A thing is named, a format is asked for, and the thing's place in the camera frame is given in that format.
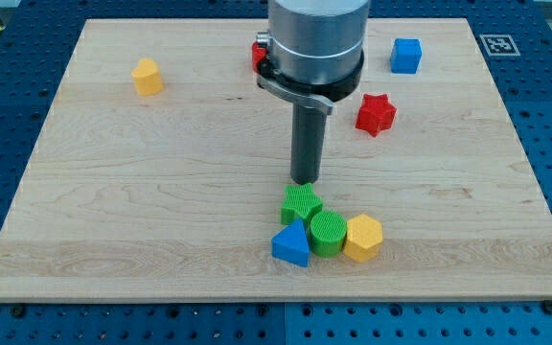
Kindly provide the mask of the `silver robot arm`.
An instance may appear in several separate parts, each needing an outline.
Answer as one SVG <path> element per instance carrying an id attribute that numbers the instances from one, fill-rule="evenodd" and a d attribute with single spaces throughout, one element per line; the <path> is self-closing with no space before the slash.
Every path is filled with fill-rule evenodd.
<path id="1" fill-rule="evenodd" d="M 269 0 L 257 84 L 295 105 L 332 113 L 356 88 L 369 0 Z"/>

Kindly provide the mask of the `red block behind arm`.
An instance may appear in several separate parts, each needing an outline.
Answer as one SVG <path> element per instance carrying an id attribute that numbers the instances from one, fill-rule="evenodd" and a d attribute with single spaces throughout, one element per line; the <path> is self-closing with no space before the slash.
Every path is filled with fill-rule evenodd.
<path id="1" fill-rule="evenodd" d="M 251 62 L 252 69 L 255 73 L 259 72 L 259 64 L 266 57 L 267 48 L 257 41 L 251 45 Z"/>

